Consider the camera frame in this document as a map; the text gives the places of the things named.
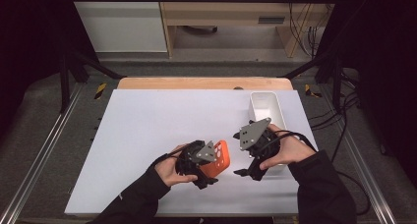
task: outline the wire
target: wire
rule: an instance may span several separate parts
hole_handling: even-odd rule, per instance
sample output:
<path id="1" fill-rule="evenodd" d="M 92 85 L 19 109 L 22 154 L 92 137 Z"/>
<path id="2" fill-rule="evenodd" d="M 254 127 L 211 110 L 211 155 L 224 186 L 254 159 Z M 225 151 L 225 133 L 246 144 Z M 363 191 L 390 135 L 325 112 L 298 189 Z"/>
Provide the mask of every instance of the wire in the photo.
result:
<path id="1" fill-rule="evenodd" d="M 177 153 L 177 152 L 180 152 L 180 151 L 184 150 L 186 147 L 188 147 L 188 146 L 190 146 L 190 145 L 191 145 L 191 143 L 187 143 L 186 145 L 184 145 L 184 146 L 182 146 L 182 147 L 180 147 L 180 148 L 178 148 L 178 149 L 176 149 L 176 150 L 174 150 L 174 151 L 172 151 L 172 152 L 170 152 L 170 153 L 167 153 L 167 154 L 165 155 L 165 157 L 166 157 L 166 158 L 168 158 L 168 157 L 175 157 L 175 156 L 173 156 L 175 153 Z"/>
<path id="2" fill-rule="evenodd" d="M 343 111 L 347 111 L 348 109 L 350 109 L 353 105 L 355 105 L 355 104 L 358 102 L 358 101 L 357 101 L 357 99 L 358 99 L 358 97 L 357 97 L 357 96 L 356 96 L 356 97 L 354 97 L 354 98 L 352 98 L 352 99 L 350 99 L 349 101 L 347 101 L 346 105 L 344 105 L 341 109 L 342 109 Z M 326 125 L 326 126 L 324 126 L 324 127 L 318 128 L 319 126 L 322 126 L 322 125 L 324 125 L 325 123 L 328 123 L 331 119 L 333 119 L 333 118 L 334 118 L 334 117 L 336 117 L 336 116 L 340 116 L 340 114 L 335 113 L 335 114 L 333 114 L 330 118 L 326 119 L 325 121 L 323 121 L 323 122 L 321 122 L 321 123 L 319 123 L 319 124 L 317 124 L 317 125 L 311 126 L 312 131 L 327 128 L 327 127 L 329 127 L 329 126 L 333 125 L 334 123 L 336 123 L 336 122 L 340 121 L 341 117 L 340 117 L 340 118 L 338 118 L 336 121 L 331 122 L 331 124 L 328 124 L 328 125 Z"/>
<path id="3" fill-rule="evenodd" d="M 284 135 L 281 136 L 277 136 L 277 138 L 269 141 L 268 143 L 264 144 L 261 148 L 258 149 L 258 151 L 263 151 L 264 149 L 268 148 L 268 146 L 272 143 L 275 143 L 281 139 L 287 138 L 287 137 L 291 137 L 291 136 L 296 136 L 299 138 L 299 140 L 303 141 L 307 146 L 309 146 L 313 151 L 317 152 L 316 149 L 313 147 L 313 145 L 310 143 L 310 141 L 307 139 L 306 136 L 299 134 L 299 133 L 294 133 L 291 131 L 286 131 L 286 130 L 278 130 L 273 132 L 274 134 L 276 133 L 286 133 Z"/>
<path id="4" fill-rule="evenodd" d="M 334 149 L 334 152 L 333 152 L 333 156 L 331 157 L 331 160 L 330 160 L 331 163 L 334 161 L 334 158 L 336 157 L 337 152 L 340 149 L 341 141 L 343 139 L 344 133 L 346 132 L 346 128 L 347 128 L 347 117 L 346 117 L 346 111 L 345 110 L 343 110 L 343 119 L 344 119 L 343 130 L 341 131 L 341 135 L 340 135 L 340 137 L 339 137 L 339 139 L 337 141 L 336 148 Z"/>
<path id="5" fill-rule="evenodd" d="M 288 6 L 289 6 L 289 28 L 291 30 L 292 35 L 295 37 L 295 40 L 298 42 L 298 44 L 300 46 L 302 46 L 302 44 L 301 44 L 301 38 L 300 38 L 300 32 L 297 30 L 297 27 L 295 25 L 294 19 L 292 17 L 292 3 L 288 3 Z"/>
<path id="6" fill-rule="evenodd" d="M 339 171 L 336 171 L 336 172 L 337 172 L 337 174 L 339 174 L 339 175 L 349 179 L 353 183 L 355 183 L 362 190 L 363 194 L 365 195 L 365 199 L 367 201 L 365 210 L 360 211 L 360 212 L 356 212 L 356 215 L 360 216 L 360 215 L 364 215 L 365 213 L 367 213 L 369 211 L 369 209 L 371 209 L 371 200 L 369 198 L 368 193 L 365 191 L 365 188 L 362 186 L 362 184 L 360 184 L 356 179 L 352 178 L 351 176 L 349 176 L 345 173 L 342 173 L 342 172 L 339 172 Z"/>
<path id="7" fill-rule="evenodd" d="M 315 116 L 315 117 L 309 118 L 308 120 L 313 120 L 313 119 L 323 118 L 323 117 L 325 117 L 325 115 L 327 115 L 327 114 L 331 113 L 332 111 L 333 111 L 333 110 L 332 110 L 332 109 L 330 109 L 330 110 L 329 110 L 328 112 L 326 112 L 325 114 L 320 115 L 320 116 Z"/>
<path id="8" fill-rule="evenodd" d="M 332 11 L 332 6 L 331 4 L 326 4 L 326 8 L 328 9 L 319 19 L 319 21 L 316 23 L 315 26 L 311 26 L 309 27 L 308 30 L 308 41 L 309 41 L 309 46 L 311 48 L 311 54 L 309 53 L 309 56 L 311 56 L 312 58 L 314 58 L 316 56 L 316 49 L 319 48 L 319 43 L 316 43 L 316 39 L 317 39 L 317 31 L 320 29 L 321 25 L 328 20 L 328 18 L 330 17 L 331 11 Z"/>
<path id="9" fill-rule="evenodd" d="M 310 53 L 307 51 L 306 45 L 304 44 L 304 39 L 305 39 L 305 35 L 303 35 L 303 37 L 302 37 L 302 39 L 301 39 L 301 44 L 302 44 L 301 48 L 303 49 L 304 53 L 306 53 L 308 56 L 312 57 L 312 54 L 310 54 Z"/>

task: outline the gray floor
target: gray floor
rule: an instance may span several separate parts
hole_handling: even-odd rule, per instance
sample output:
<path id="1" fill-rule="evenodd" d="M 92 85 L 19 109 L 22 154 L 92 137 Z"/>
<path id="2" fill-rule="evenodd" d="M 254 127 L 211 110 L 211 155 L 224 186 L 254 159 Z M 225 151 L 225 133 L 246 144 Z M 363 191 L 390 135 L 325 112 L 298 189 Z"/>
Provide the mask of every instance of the gray floor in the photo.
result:
<path id="1" fill-rule="evenodd" d="M 154 54 L 129 55 L 128 60 L 117 55 L 103 56 L 102 63 L 119 74 L 128 76 L 282 76 L 302 63 L 309 56 L 299 50 L 294 59 L 285 57 L 278 36 L 273 28 L 222 28 L 218 33 L 206 30 L 180 29 L 172 59 Z M 111 89 L 118 81 L 88 68 L 90 79 L 82 86 L 80 99 L 74 107 L 59 140 L 47 157 L 40 176 L 23 206 L 20 221 L 29 223 L 64 223 L 84 220 L 65 215 L 64 209 L 70 197 L 70 190 L 76 184 L 84 160 L 89 152 L 99 118 L 102 117 Z M 317 85 L 312 76 L 315 69 L 292 80 L 308 118 L 329 111 L 324 97 L 307 96 L 305 84 L 312 92 L 328 89 L 330 84 Z M 107 83 L 103 95 L 94 99 L 98 86 Z M 59 76 L 54 75 L 35 83 L 28 89 L 23 104 L 15 117 L 10 133 L 0 146 L 0 208 L 5 210 L 13 199 L 26 173 L 49 131 L 58 118 L 60 108 Z M 352 89 L 343 85 L 347 95 Z M 312 120 L 311 125 L 323 119 Z M 366 115 L 357 107 L 348 111 L 348 130 L 368 164 L 385 200 L 397 223 L 417 223 L 417 192 L 407 180 L 394 157 L 381 155 L 378 139 L 374 136 Z M 314 131 L 320 149 L 329 154 L 339 137 L 337 125 Z M 359 179 L 353 162 L 342 144 L 335 159 L 335 167 Z M 365 207 L 362 192 L 352 182 L 343 179 L 353 194 L 358 210 Z M 360 223 L 380 223 L 374 208 L 358 217 Z M 291 217 L 282 217 L 277 223 L 292 223 Z"/>

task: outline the black sleeve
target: black sleeve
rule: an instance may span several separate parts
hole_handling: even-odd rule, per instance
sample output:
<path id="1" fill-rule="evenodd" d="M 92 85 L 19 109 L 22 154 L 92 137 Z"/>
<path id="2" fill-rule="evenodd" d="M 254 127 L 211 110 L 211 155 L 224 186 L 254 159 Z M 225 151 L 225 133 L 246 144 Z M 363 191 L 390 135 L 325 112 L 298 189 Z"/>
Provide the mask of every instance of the black sleeve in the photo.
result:
<path id="1" fill-rule="evenodd" d="M 324 151 L 288 167 L 300 185 L 300 223 L 356 223 L 355 202 Z"/>
<path id="2" fill-rule="evenodd" d="M 158 200 L 169 191 L 151 166 L 89 224 L 150 223 L 157 212 Z"/>

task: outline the human hand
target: human hand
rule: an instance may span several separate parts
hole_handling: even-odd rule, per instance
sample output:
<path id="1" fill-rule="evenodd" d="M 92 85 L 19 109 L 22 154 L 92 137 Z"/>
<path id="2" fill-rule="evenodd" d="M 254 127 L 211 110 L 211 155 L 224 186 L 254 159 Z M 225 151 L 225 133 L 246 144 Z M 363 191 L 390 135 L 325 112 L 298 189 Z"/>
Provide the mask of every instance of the human hand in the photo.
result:
<path id="1" fill-rule="evenodd" d="M 178 145 L 172 151 L 175 151 L 181 148 L 183 145 Z M 180 155 L 181 151 L 172 155 L 172 157 L 166 158 L 163 161 L 160 161 L 155 165 L 156 173 L 159 175 L 160 179 L 165 183 L 167 187 L 172 187 L 178 183 L 189 183 L 196 181 L 198 177 L 196 175 L 178 175 L 175 170 L 175 163 L 177 162 L 177 157 Z"/>
<path id="2" fill-rule="evenodd" d="M 279 127 L 274 124 L 269 124 L 268 128 L 272 132 L 281 131 Z M 278 132 L 277 136 L 282 136 L 287 134 L 286 132 Z M 299 162 L 304 160 L 316 152 L 311 149 L 309 146 L 304 144 L 302 141 L 298 140 L 295 137 L 286 137 L 280 140 L 280 150 L 279 153 L 271 157 L 260 164 L 260 169 L 265 170 L 270 167 L 273 167 L 277 164 L 289 164 L 292 162 Z"/>

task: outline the orange object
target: orange object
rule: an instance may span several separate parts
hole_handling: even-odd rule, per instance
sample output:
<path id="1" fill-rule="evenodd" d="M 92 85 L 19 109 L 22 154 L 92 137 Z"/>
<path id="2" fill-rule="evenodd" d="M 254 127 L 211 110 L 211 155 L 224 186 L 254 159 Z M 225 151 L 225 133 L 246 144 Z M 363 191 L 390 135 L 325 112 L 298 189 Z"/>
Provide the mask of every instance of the orange object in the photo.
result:
<path id="1" fill-rule="evenodd" d="M 225 140 L 214 146 L 215 161 L 200 167 L 206 176 L 215 178 L 230 165 L 229 149 Z"/>

